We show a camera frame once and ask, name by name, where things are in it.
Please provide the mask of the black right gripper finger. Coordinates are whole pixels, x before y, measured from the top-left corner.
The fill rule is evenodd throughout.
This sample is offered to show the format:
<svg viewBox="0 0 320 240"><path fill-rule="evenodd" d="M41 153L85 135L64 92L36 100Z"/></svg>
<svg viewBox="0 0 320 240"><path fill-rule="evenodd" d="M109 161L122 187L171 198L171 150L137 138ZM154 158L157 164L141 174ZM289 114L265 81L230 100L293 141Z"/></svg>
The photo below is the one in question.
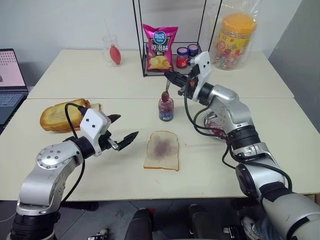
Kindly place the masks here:
<svg viewBox="0 0 320 240"><path fill-rule="evenodd" d="M173 84L177 87L180 87L180 88L184 87L187 83L187 77L184 75L182 75L182 76L172 75L172 76L167 76L166 78L171 84Z"/></svg>
<svg viewBox="0 0 320 240"><path fill-rule="evenodd" d="M169 81L177 81L179 80L186 80L187 77L184 74L181 74L180 72L177 71L167 71L164 73L164 76L169 80Z"/></svg>

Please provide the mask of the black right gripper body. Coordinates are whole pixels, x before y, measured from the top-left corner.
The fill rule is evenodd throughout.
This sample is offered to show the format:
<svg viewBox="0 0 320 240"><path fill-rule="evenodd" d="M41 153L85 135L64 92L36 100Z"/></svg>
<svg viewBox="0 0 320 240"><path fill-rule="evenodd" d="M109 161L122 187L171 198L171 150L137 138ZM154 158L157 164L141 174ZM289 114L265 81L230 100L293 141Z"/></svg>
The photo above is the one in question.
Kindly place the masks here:
<svg viewBox="0 0 320 240"><path fill-rule="evenodd" d="M187 77L187 82L184 87L178 90L178 95L182 96L186 93L187 97L193 97L195 89L198 86L198 76L195 73L191 73L185 76Z"/></svg>

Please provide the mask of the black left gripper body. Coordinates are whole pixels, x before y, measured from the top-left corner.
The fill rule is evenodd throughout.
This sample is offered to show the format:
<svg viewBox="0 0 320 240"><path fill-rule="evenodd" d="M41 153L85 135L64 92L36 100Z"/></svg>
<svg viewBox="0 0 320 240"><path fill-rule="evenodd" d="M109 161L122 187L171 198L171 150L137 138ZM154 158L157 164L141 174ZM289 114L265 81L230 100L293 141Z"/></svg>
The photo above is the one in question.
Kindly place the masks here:
<svg viewBox="0 0 320 240"><path fill-rule="evenodd" d="M118 150L119 145L116 141L111 139L112 134L107 130L104 134L100 135L98 138L98 145L101 149L101 151L114 149Z"/></svg>

